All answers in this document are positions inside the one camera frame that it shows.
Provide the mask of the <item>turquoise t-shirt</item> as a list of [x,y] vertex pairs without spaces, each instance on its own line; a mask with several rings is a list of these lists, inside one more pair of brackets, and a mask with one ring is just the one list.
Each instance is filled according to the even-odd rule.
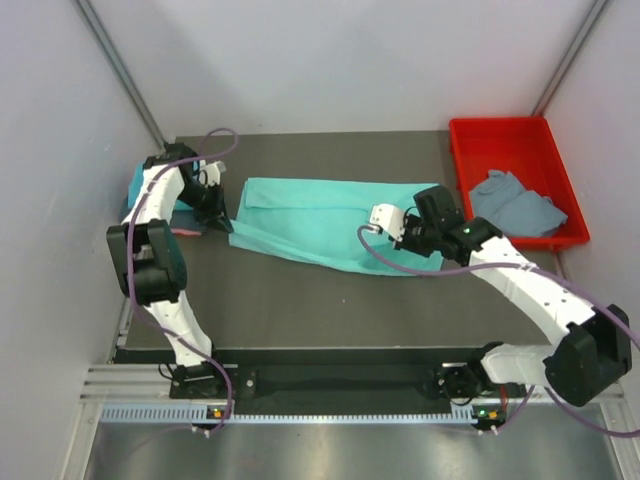
[[374,206],[406,211],[415,194],[433,186],[253,177],[244,184],[229,245],[343,272],[406,277],[372,256],[357,229]]

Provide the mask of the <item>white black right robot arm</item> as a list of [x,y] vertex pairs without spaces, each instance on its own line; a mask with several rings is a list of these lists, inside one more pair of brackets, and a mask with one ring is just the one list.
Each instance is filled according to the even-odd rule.
[[502,384],[552,389],[581,407],[631,369],[630,340],[619,329],[628,321],[614,305],[600,308],[571,292],[529,262],[492,223],[465,219],[443,186],[413,197],[416,212],[375,207],[371,221],[395,248],[424,257],[439,253],[466,268],[523,312],[548,342],[514,346],[495,342],[479,351],[466,374],[469,388],[487,396]]

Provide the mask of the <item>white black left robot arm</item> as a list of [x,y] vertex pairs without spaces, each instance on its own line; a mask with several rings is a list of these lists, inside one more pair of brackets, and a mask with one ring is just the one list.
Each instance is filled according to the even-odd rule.
[[166,145],[162,154],[145,160],[134,206],[106,233],[121,291],[174,351],[168,372],[175,398],[232,394],[230,377],[187,298],[186,262],[171,230],[175,205],[182,202],[204,228],[232,233],[221,184],[224,170],[223,162],[200,157],[184,143]]

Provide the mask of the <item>folded pink t-shirt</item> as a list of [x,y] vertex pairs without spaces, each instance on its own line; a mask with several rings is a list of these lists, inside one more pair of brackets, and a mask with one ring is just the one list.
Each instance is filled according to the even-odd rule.
[[171,233],[178,236],[186,236],[186,237],[198,237],[202,235],[200,231],[194,230],[185,230],[185,229],[171,229]]

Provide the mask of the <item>folded blue t-shirt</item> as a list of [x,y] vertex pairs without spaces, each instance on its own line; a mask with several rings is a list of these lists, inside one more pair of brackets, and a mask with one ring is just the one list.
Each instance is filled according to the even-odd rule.
[[[204,164],[203,161],[199,161],[199,162],[194,162],[193,163],[193,169],[194,169],[194,174],[193,177],[195,179],[199,178],[199,171],[201,166]],[[143,180],[144,180],[144,168],[143,168],[143,163],[140,163],[137,165],[132,180],[129,184],[128,187],[128,196],[127,196],[127,208],[129,210],[133,209],[135,206],[135,201],[140,193],[140,190],[142,188],[143,185]],[[177,201],[174,207],[175,211],[189,211],[191,210],[191,207],[188,206],[187,204],[185,204],[182,201]]]

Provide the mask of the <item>grey-blue t-shirt in bin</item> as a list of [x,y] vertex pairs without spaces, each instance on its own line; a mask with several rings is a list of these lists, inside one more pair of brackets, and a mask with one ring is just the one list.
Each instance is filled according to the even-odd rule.
[[526,189],[511,172],[490,170],[469,197],[475,216],[511,237],[552,236],[568,220],[549,197]]

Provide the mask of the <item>red plastic bin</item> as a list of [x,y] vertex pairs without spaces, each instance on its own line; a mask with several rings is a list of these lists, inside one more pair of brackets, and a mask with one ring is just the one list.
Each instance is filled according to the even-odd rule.
[[454,118],[449,121],[450,152],[465,216],[474,216],[470,191],[491,170],[512,173],[528,190],[548,197],[568,219],[555,234],[514,237],[519,249],[560,252],[584,245],[590,234],[557,149],[543,117]]

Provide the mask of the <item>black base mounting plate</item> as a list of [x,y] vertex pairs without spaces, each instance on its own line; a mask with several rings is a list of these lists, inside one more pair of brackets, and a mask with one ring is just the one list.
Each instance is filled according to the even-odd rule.
[[172,398],[223,398],[228,387],[236,400],[276,393],[416,392],[427,399],[518,398],[517,384],[489,385],[464,364],[237,365],[220,373],[210,364],[158,368],[170,382]]

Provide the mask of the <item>left aluminium corner post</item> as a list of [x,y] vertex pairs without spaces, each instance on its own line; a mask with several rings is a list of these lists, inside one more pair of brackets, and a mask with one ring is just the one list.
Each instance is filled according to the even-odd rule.
[[159,149],[163,149],[165,137],[93,2],[72,0],[71,4],[86,25],[152,141]]

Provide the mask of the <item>aluminium corner post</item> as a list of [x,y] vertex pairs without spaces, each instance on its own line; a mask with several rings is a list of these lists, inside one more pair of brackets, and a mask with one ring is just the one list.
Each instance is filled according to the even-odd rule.
[[71,4],[86,25],[152,141],[159,149],[163,149],[165,137],[93,2],[72,0]]
[[591,36],[606,16],[613,0],[594,0],[588,5],[586,13],[572,34],[566,48],[553,69],[532,111],[532,117],[544,117],[562,85],[575,66],[580,54],[586,48]]

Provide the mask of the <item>right aluminium corner post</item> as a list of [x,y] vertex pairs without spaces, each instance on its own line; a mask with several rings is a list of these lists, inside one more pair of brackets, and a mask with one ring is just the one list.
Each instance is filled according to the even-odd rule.
[[572,34],[566,48],[553,69],[532,111],[532,117],[544,117],[562,85],[575,66],[580,54],[586,48],[591,36],[606,16],[613,0],[594,0],[588,5],[586,13]]

